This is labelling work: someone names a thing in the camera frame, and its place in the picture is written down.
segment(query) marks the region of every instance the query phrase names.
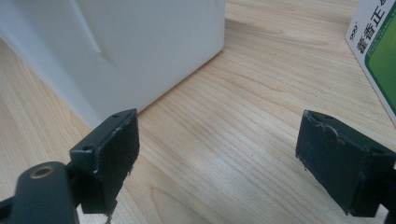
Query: wooden surface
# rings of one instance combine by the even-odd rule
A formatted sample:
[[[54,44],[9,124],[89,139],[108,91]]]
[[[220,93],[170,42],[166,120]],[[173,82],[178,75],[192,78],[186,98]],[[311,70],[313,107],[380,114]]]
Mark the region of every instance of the wooden surface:
[[[139,114],[141,153],[114,223],[382,223],[384,208],[346,216],[294,157],[304,109],[396,149],[344,40],[357,4],[227,1],[224,50]],[[1,42],[0,198],[27,168],[68,162],[89,131]]]

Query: green label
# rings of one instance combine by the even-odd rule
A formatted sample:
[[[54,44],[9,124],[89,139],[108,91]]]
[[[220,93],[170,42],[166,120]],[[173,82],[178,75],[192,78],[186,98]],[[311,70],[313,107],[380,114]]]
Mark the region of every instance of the green label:
[[[396,4],[367,51],[365,64],[376,85],[396,114]]]

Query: light wood tabletop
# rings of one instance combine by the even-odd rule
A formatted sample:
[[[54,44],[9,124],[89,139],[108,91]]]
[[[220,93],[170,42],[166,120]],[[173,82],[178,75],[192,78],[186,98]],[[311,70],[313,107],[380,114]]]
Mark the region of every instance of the light wood tabletop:
[[[357,5],[227,0],[224,49],[139,113],[140,155],[113,222],[383,223],[383,207],[346,216],[295,158],[304,109],[396,150],[396,129],[344,40]],[[26,169],[67,163],[89,132],[1,42],[0,199]]]

